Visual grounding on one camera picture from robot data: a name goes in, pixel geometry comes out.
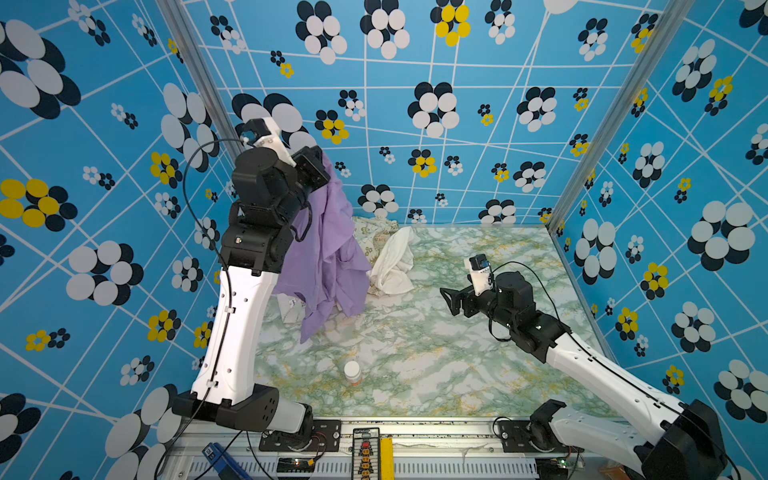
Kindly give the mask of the purple cloth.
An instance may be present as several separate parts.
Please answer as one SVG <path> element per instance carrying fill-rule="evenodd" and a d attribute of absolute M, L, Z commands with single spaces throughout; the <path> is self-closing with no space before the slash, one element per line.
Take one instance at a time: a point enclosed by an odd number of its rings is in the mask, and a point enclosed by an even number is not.
<path fill-rule="evenodd" d="M 307 342 L 338 307 L 348 317 L 365 309 L 371 264 L 354 237 L 353 209 L 327 156 L 329 183 L 309 196 L 294 226 L 307 236 L 289 248 L 274 289 L 304 302 L 300 341 Z"/>

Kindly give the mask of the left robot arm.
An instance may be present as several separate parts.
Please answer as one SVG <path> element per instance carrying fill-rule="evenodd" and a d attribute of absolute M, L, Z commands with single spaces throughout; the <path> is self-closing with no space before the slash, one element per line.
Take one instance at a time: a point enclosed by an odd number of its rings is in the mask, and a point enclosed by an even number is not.
<path fill-rule="evenodd" d="M 258 147 L 237 157 L 232 182 L 238 199 L 217 252 L 224 276 L 217 317 L 191 390 L 173 402 L 175 414 L 238 431 L 310 438 L 311 407 L 256 383 L 254 368 L 268 300 L 286 254 L 303 237 L 293 222 L 329 180 L 318 146 L 287 155 Z"/>

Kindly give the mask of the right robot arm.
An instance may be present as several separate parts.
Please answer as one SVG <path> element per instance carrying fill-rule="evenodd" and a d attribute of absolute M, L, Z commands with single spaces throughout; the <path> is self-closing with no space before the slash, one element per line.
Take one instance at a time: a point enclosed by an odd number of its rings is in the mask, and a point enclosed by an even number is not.
<path fill-rule="evenodd" d="M 484 315 L 507 341 L 588 389 L 622 417 L 616 423 L 549 400 L 531 415 L 533 444 L 577 447 L 623 465 L 642 479 L 717 479 L 730 458 L 716 412 L 639 380 L 591 348 L 557 317 L 540 311 L 518 272 L 471 273 L 462 290 L 443 288 L 452 315 Z"/>

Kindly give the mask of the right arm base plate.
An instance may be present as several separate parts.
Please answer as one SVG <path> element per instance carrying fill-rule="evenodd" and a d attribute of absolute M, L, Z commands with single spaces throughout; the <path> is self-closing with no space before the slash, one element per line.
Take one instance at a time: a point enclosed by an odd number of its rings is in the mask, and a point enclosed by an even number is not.
<path fill-rule="evenodd" d="M 512 420 L 508 417 L 497 417 L 492 423 L 491 430 L 501 442 L 504 453 L 540 453 L 555 456 L 572 454 L 571 447 L 565 446 L 557 440 L 547 440 L 542 445 L 536 444 L 528 420 Z"/>

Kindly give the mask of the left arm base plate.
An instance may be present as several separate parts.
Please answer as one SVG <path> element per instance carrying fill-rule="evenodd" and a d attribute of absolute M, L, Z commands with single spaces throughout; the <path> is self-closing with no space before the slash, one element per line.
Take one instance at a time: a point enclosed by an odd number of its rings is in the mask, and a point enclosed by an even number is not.
<path fill-rule="evenodd" d="M 258 450 L 280 453 L 338 452 L 341 427 L 340 419 L 314 419 L 309 428 L 302 428 L 296 433 L 270 431 L 262 435 Z"/>

